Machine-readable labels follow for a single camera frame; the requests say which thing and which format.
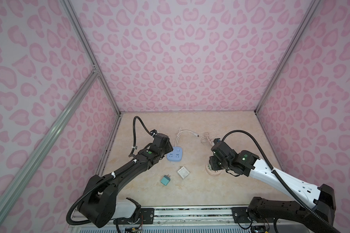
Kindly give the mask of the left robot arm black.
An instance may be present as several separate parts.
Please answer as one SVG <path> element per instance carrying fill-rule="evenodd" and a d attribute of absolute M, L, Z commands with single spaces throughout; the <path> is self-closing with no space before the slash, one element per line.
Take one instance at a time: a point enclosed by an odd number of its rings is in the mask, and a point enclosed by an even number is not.
<path fill-rule="evenodd" d="M 134 178 L 157 164 L 166 154 L 173 151 L 167 135 L 158 133 L 153 142 L 141 149 L 128 163 L 103 177 L 94 175 L 88 181 L 83 195 L 77 200 L 75 209 L 87 220 L 81 224 L 93 223 L 105 226 L 111 219 L 119 218 L 117 196 Z"/>

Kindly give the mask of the teal plug adapter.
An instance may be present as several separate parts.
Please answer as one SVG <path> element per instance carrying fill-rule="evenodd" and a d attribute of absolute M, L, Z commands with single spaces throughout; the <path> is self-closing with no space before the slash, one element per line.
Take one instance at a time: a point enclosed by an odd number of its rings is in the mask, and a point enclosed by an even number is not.
<path fill-rule="evenodd" d="M 161 182 L 163 185 L 167 186 L 167 185 L 170 183 L 170 181 L 171 181 L 170 176 L 164 175 L 164 176 L 162 177 L 162 179 L 161 179 L 160 182 Z"/>

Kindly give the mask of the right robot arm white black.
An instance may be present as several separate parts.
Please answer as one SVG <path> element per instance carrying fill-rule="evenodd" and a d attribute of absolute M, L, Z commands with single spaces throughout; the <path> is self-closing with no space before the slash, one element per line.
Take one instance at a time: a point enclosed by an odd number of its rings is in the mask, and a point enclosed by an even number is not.
<path fill-rule="evenodd" d="M 252 219 L 271 218 L 300 223 L 314 233 L 336 233 L 333 226 L 336 211 L 335 191 L 327 184 L 317 186 L 270 166 L 260 156 L 243 150 L 237 153 L 226 142 L 214 140 L 209 168 L 225 170 L 238 177 L 257 179 L 282 192 L 291 201 L 274 201 L 253 197 L 247 214 Z"/>

